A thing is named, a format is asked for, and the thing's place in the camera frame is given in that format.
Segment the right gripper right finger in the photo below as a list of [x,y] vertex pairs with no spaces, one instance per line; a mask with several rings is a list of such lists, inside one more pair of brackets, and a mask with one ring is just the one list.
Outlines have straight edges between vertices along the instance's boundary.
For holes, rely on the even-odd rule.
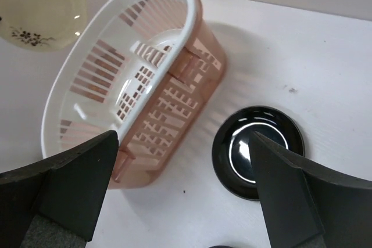
[[271,247],[371,247],[371,181],[253,132],[249,154]]

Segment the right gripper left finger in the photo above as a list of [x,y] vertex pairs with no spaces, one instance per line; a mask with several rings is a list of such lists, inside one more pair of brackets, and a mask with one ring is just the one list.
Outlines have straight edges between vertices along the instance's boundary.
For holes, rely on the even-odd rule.
[[86,247],[119,148],[116,131],[1,173],[1,247]]

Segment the cream plate with dark patch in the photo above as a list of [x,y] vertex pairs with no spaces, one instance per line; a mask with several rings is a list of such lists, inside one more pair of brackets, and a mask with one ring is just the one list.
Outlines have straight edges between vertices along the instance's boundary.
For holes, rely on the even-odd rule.
[[1,0],[1,38],[23,49],[63,49],[86,26],[86,0]]

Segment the black plate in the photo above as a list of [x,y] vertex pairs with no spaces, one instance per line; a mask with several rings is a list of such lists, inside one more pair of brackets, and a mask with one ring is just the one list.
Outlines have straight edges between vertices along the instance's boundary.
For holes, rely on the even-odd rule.
[[218,180],[233,195],[258,201],[249,152],[252,132],[259,132],[300,156],[305,155],[305,143],[296,122],[269,106],[240,109],[220,126],[212,145],[213,169]]

